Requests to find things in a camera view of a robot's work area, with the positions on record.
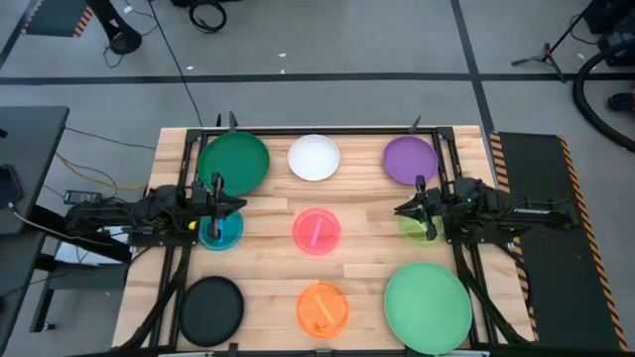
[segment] black plate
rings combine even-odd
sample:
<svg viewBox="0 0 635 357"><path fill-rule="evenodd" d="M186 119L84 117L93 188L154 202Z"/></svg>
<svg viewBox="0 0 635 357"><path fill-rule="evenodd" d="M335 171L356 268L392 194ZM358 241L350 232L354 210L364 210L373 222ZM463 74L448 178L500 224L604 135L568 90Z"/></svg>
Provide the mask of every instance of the black plate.
<svg viewBox="0 0 635 357"><path fill-rule="evenodd" d="M187 291L179 311L183 336L199 347L228 340L240 326L245 302L238 287L223 277L208 277Z"/></svg>

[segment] orange plate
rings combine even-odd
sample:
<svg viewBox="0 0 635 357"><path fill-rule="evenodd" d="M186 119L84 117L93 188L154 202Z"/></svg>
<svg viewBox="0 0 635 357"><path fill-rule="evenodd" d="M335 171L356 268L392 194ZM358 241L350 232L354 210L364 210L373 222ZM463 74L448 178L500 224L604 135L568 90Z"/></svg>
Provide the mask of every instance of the orange plate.
<svg viewBox="0 0 635 357"><path fill-rule="evenodd" d="M296 304L298 323L309 336L330 339L348 322L346 296L333 284L319 283L306 288Z"/></svg>

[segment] warning stripe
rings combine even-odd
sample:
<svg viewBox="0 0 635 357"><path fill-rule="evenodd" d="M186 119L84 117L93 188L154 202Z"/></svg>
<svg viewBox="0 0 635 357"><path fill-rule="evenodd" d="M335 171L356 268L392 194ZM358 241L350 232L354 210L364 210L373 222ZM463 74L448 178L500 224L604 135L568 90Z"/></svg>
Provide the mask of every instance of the warning stripe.
<svg viewBox="0 0 635 357"><path fill-rule="evenodd" d="M573 191L575 192L575 198L577 200L577 207L580 211L580 217L582 219L582 227L586 232L586 238L588 242L588 247L591 251L591 255L593 256L593 261L595 262L595 270L598 274L599 283L602 285L602 289L604 291L604 296L606 297L606 305L608 307L608 311L611 316L611 320L613 321L613 329L615 330L615 336L619 342L619 347L623 351L628 351L628 344L626 343L626 337L624 336L624 330L622 328L622 324L619 321L619 316L617 314L617 308L615 307L615 302L613 301L613 294L611 293L610 284L608 283L608 278L606 277L606 272L604 271L604 264L602 264L602 258L599 255L599 248L597 247L597 240L595 239L595 234L593 232L593 227L590 223L590 219L588 218L588 211L586 210L586 203L584 203L584 197L582 195L581 189L579 187L579 180L577 179L577 175L575 174L575 168L572 163L571 152L569 151L569 145L567 144L567 140L563 136L559 136L560 142L563 145L563 153L565 154L565 161L567 162L567 166L569 169L569 175L573 187Z"/></svg>
<svg viewBox="0 0 635 357"><path fill-rule="evenodd" d="M492 150L492 156L494 159L494 170L496 171L496 180L498 181L498 189L509 193L509 178L507 177L507 168L505 166L505 156L503 155L503 145L500 141L500 136L497 132L489 134L489 143ZM513 240L514 249L512 254L521 262L524 263L523 249L520 245L520 238L515 237ZM529 322L534 332L534 340L538 341L540 336L538 335L538 328L536 326L536 318L534 316L534 308L528 302L529 298L529 281L527 280L527 273L523 267L516 264L516 273L518 274L518 281L520 283L520 289L523 292L523 299L527 307L527 314L529 315Z"/></svg>
<svg viewBox="0 0 635 357"><path fill-rule="evenodd" d="M38 12L40 7L42 6L42 3L44 3L45 1L46 0L40 0L38 4L35 6L35 8L33 9L33 12L29 16L29 19L27 20L24 27L22 28L23 34L28 34L29 24L31 24L31 20L33 20L33 17L36 15L36 12ZM86 7L86 9L83 12L83 15L81 15L81 18L79 18L79 21L77 21L77 25L75 25L75 29L72 32L72 36L74 38L78 38L79 36L81 36L83 31L86 29L86 26L88 26L88 22L90 21L93 15L94 13L92 12L92 9L90 9L89 7Z"/></svg>
<svg viewBox="0 0 635 357"><path fill-rule="evenodd" d="M38 12L43 2L45 2L45 0L38 1L36 6L33 8L33 12L31 12L31 15L29 15L29 19L27 20L27 22L24 24L24 27L22 28L21 32L23 34L27 33L27 29L29 28L29 24L31 24L31 20L33 20L33 17L36 15L36 12Z"/></svg>
<svg viewBox="0 0 635 357"><path fill-rule="evenodd" d="M88 22L90 22L92 15L92 9L86 7L83 15L81 15L81 18L79 18L79 21L77 21L77 25L75 25L75 30L72 33L72 36L74 38L78 38L79 36L81 36L81 34L83 34L83 31L86 29L86 26L88 26Z"/></svg>

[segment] wooden table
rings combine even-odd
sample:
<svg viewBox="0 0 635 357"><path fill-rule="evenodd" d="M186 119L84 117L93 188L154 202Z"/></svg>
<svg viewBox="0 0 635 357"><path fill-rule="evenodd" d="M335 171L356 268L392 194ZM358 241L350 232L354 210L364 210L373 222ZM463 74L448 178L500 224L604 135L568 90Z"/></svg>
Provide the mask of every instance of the wooden table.
<svg viewBox="0 0 635 357"><path fill-rule="evenodd" d="M177 182L186 130L162 130L150 186ZM463 175L494 186L480 128L455 126L453 130ZM229 342L237 342L240 350L404 348L384 316L383 295L389 278L412 262L436 263L453 271L455 267L447 243L415 245L399 233L393 208L409 200L414 189L390 179L381 166L383 149L395 137L330 136L341 151L341 165L333 177L317 182L297 178L289 169L287 153L297 136L262 137L271 167L264 182L246 196L248 204L240 211L245 218L243 237L224 252L197 246L190 258L188 286L219 275L234 281L245 296L245 316ZM430 136L422 139L431 140ZM192 169L196 156L197 148L193 148ZM436 178L428 187L439 184ZM310 257L293 243L294 218L308 207L332 211L341 225L341 241L324 257ZM521 335L533 340L514 262L491 245L482 245L480 252L492 300ZM131 336L155 302L164 254L163 248L154 248L130 268L113 345ZM298 295L320 281L340 287L350 306L344 332L332 340L310 338L296 320ZM472 300L479 336L485 340L480 306ZM169 305L164 314L162 343L168 340L172 309ZM226 350L227 344L214 349ZM182 336L178 346L199 349Z"/></svg>

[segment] blue cup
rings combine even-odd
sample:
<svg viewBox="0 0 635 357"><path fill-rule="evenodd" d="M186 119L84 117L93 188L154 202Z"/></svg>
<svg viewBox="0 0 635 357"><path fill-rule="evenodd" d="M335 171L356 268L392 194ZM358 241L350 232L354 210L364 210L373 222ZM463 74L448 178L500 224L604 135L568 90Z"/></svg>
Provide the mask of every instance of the blue cup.
<svg viewBox="0 0 635 357"><path fill-rule="evenodd" d="M217 221L217 228L220 230L220 236L218 239L211 239L207 235L207 227L209 227L209 223L211 223L211 218L204 217L200 220L198 228L198 241L209 250L227 250L233 247L240 237L242 237L244 222L242 215L238 212L234 212L227 218L219 219Z"/></svg>

